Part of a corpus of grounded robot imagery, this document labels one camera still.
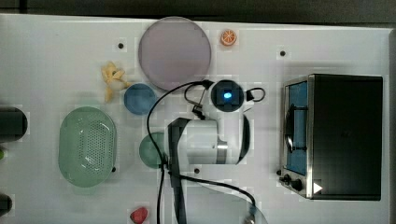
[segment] red strawberry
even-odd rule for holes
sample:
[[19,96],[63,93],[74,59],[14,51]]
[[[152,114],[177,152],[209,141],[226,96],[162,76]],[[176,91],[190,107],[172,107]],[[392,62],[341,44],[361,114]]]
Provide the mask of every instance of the red strawberry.
[[148,210],[145,207],[140,207],[132,212],[130,218],[135,224],[142,224],[148,216]]

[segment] white table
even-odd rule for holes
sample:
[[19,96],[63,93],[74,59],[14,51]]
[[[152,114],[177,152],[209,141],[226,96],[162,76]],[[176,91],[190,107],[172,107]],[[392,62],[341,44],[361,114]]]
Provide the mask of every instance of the white table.
[[[154,21],[110,18],[0,15],[0,105],[15,105],[29,119],[21,141],[2,144],[0,190],[14,201],[1,223],[131,223],[139,205],[155,223],[159,173],[140,160],[145,118],[133,116],[122,95],[104,104],[100,66],[107,61],[126,70],[128,79],[146,81],[137,61],[140,36]],[[389,29],[197,22],[212,45],[210,79],[224,75],[262,86],[265,100],[247,112],[254,126],[251,150],[242,164],[202,166],[201,177],[229,179],[255,195],[270,224],[389,222]],[[230,49],[219,32],[234,29]],[[126,48],[117,49],[122,42]],[[286,56],[279,56],[281,50]],[[312,73],[380,75],[385,80],[382,200],[308,201],[281,187],[275,174],[281,142],[280,98],[284,81]],[[58,168],[59,128],[65,115],[94,105],[118,129],[118,171],[93,195],[74,193]],[[153,130],[178,117],[192,118],[191,106],[175,95],[153,115]],[[172,194],[165,181],[165,204]]]

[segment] orange slice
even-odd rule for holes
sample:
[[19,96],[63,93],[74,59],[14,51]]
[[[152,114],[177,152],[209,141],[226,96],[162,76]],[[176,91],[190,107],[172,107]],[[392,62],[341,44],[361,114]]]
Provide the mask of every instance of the orange slice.
[[232,30],[226,30],[221,34],[220,42],[224,46],[231,46],[236,41],[236,33]]

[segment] blue light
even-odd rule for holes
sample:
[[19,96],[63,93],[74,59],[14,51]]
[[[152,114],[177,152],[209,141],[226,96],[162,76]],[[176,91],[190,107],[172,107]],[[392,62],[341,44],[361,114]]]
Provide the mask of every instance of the blue light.
[[230,92],[224,93],[224,99],[230,99],[233,95]]

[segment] cable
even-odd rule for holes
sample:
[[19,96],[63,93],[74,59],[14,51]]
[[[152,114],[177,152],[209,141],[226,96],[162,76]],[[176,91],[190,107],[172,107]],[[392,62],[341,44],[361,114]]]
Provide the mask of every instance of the cable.
[[[153,143],[153,145],[155,146],[155,149],[157,150],[158,156],[159,156],[160,159],[161,159],[161,164],[160,164],[160,169],[161,169],[161,182],[160,182],[160,189],[159,189],[159,191],[158,191],[158,198],[157,198],[157,224],[161,224],[161,219],[160,219],[160,212],[161,212],[160,210],[161,210],[161,209],[160,209],[160,208],[161,208],[161,195],[162,195],[162,192],[163,192],[163,180],[164,180],[164,169],[163,169],[163,167],[165,166],[165,164],[167,163],[167,161],[166,161],[165,156],[161,153],[160,148],[158,147],[157,143],[154,141],[154,138],[153,138],[152,135],[151,135],[151,131],[150,131],[150,129],[149,129],[149,118],[151,117],[152,111],[153,111],[154,108],[157,106],[157,104],[158,104],[163,98],[165,98],[167,95],[169,95],[170,93],[172,93],[172,92],[174,92],[174,91],[176,91],[176,90],[178,90],[178,89],[180,89],[180,88],[183,88],[183,87],[185,87],[185,86],[189,86],[189,87],[184,91],[184,98],[185,98],[186,101],[188,101],[189,103],[191,103],[191,104],[193,104],[193,105],[196,105],[196,104],[197,104],[196,102],[192,102],[191,100],[189,100],[189,99],[187,98],[187,95],[186,95],[186,94],[187,94],[187,91],[188,91],[192,86],[197,86],[197,85],[203,85],[203,86],[205,87],[205,89],[207,90],[207,89],[209,89],[210,85],[212,85],[212,84],[213,84],[212,81],[203,80],[203,81],[188,82],[188,83],[185,83],[185,84],[180,85],[180,86],[178,86],[178,87],[175,87],[175,88],[173,88],[172,90],[168,91],[166,94],[164,94],[162,97],[160,97],[160,99],[158,99],[157,102],[155,102],[154,106],[153,106],[153,107],[150,109],[150,111],[148,112],[148,118],[147,118],[148,136],[149,136],[151,142]],[[262,91],[262,98],[259,99],[259,100],[254,100],[254,99],[253,99],[253,101],[254,101],[254,102],[259,102],[259,101],[261,101],[262,99],[264,99],[264,97],[265,97],[265,90],[264,90],[263,88],[253,88],[253,89],[250,89],[249,91],[255,91],[255,90],[261,90],[261,91]],[[224,183],[219,183],[219,182],[210,181],[210,180],[204,180],[204,179],[197,179],[197,178],[193,178],[193,177],[189,177],[189,176],[184,176],[184,175],[179,175],[179,176],[177,176],[177,177],[178,177],[178,178],[181,178],[181,179],[189,180],[189,181],[192,181],[192,182],[198,182],[198,183],[203,183],[203,184],[210,184],[210,185],[221,186],[221,187],[224,187],[224,188],[236,190],[236,191],[238,191],[238,192],[240,192],[240,193],[246,195],[246,196],[249,197],[249,199],[251,200],[251,203],[252,203],[253,206],[250,208],[250,210],[251,210],[250,213],[251,213],[251,214],[254,214],[254,212],[255,212],[255,210],[256,210],[256,201],[254,200],[254,197],[253,197],[251,194],[249,194],[247,191],[245,191],[245,190],[242,190],[242,189],[237,188],[237,187],[235,187],[235,186],[228,185],[228,184],[224,184]]]
[[173,88],[172,90],[170,90],[170,91],[168,91],[166,94],[164,94],[162,97],[160,97],[160,99],[158,99],[157,102],[155,102],[154,106],[153,106],[153,107],[150,109],[150,111],[148,112],[148,118],[147,118],[147,122],[146,122],[146,124],[147,124],[147,129],[148,129],[148,136],[149,136],[151,142],[153,143],[153,145],[155,146],[155,149],[157,149],[158,156],[160,156],[160,159],[161,159],[161,166],[164,166],[164,165],[166,164],[166,159],[165,159],[165,157],[163,156],[163,154],[161,153],[160,148],[158,147],[157,143],[154,141],[154,138],[152,137],[151,131],[150,131],[150,129],[149,129],[149,118],[151,117],[151,113],[152,113],[152,111],[154,110],[155,106],[157,106],[157,104],[158,104],[163,98],[165,98],[165,96],[167,96],[167,95],[169,95],[170,93],[172,93],[172,92],[174,92],[174,91],[176,91],[176,90],[178,90],[178,89],[180,89],[180,88],[183,88],[183,87],[185,87],[185,86],[189,86],[189,85],[192,85],[192,84],[199,85],[199,84],[201,84],[202,82],[203,82],[203,81],[188,82],[188,83],[185,83],[185,84],[183,84],[183,85],[181,85],[181,86],[178,86],[178,87]]
[[160,214],[161,214],[161,195],[163,194],[163,178],[165,177],[165,172],[161,169],[161,183],[160,189],[158,190],[158,198],[157,198],[157,224],[161,223]]
[[253,204],[253,206],[256,206],[256,200],[254,200],[254,197],[251,194],[249,194],[247,191],[242,190],[240,188],[237,188],[236,186],[232,186],[232,185],[224,184],[224,183],[220,183],[220,182],[215,182],[215,181],[211,181],[211,180],[197,179],[197,178],[189,177],[189,176],[186,176],[186,175],[179,175],[179,176],[176,176],[176,177],[180,178],[180,179],[189,180],[189,181],[192,181],[192,182],[198,182],[198,183],[203,183],[203,184],[221,186],[221,187],[224,187],[224,188],[227,188],[227,189],[236,190],[236,191],[238,191],[238,192],[240,192],[242,194],[245,194],[251,200],[251,203]]
[[248,90],[248,92],[251,92],[251,91],[262,91],[262,98],[260,98],[259,100],[253,99],[253,102],[260,102],[260,101],[262,101],[262,100],[264,99],[264,97],[265,97],[265,90],[264,90],[263,88],[261,88],[261,87],[256,87],[256,88],[252,88],[252,89]]
[[190,104],[192,104],[192,105],[200,106],[199,103],[196,103],[196,102],[190,100],[189,98],[187,98],[187,92],[189,91],[189,89],[190,89],[191,87],[194,87],[194,86],[198,86],[198,85],[190,85],[186,90],[184,90],[184,99],[185,99],[187,102],[189,102]]
[[153,138],[152,135],[151,135],[151,131],[150,131],[150,129],[149,129],[149,118],[151,117],[151,113],[152,113],[152,111],[154,110],[155,106],[157,106],[157,104],[158,104],[163,98],[165,98],[165,96],[167,96],[167,95],[169,95],[170,93],[172,93],[172,92],[174,92],[174,91],[176,91],[176,90],[178,90],[178,89],[180,89],[180,88],[183,88],[183,87],[185,87],[185,86],[193,85],[193,84],[199,85],[199,84],[202,84],[203,82],[205,82],[205,80],[204,80],[204,81],[188,82],[188,83],[185,83],[185,84],[183,84],[183,85],[181,85],[181,86],[178,86],[178,87],[173,88],[172,90],[170,90],[170,91],[168,91],[166,94],[164,94],[162,97],[160,97],[160,99],[158,99],[157,102],[155,102],[154,106],[153,106],[153,107],[150,109],[150,111],[148,112],[148,118],[147,118],[148,136],[149,136],[149,138],[150,138],[152,144],[155,146],[155,149],[157,150],[158,156],[159,156],[160,159],[161,159],[161,165],[160,165],[160,168],[161,168],[161,182],[160,182],[160,189],[158,190],[158,198],[157,198],[157,224],[161,224],[161,219],[160,219],[161,194],[162,194],[162,192],[163,192],[163,179],[164,179],[164,175],[165,175],[165,172],[164,172],[163,167],[164,167],[165,164],[166,164],[166,158],[165,158],[165,156],[163,156],[163,154],[161,153],[160,148],[158,147],[157,143],[154,141],[154,138]]

